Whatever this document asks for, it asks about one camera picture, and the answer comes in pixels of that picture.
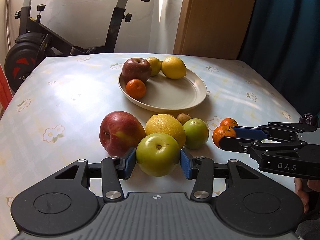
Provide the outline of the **person's hand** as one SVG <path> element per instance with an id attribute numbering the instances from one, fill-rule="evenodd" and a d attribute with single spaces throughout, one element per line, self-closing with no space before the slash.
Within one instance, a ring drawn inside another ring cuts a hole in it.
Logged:
<path id="1" fill-rule="evenodd" d="M 319 192 L 320 182 L 319 180 L 306 180 L 306 179 L 295 178 L 294 183 L 295 183 L 295 193 L 296 195 L 299 196 L 299 198 L 303 202 L 304 214 L 306 214 L 309 209 L 308 193 L 311 191 Z"/>

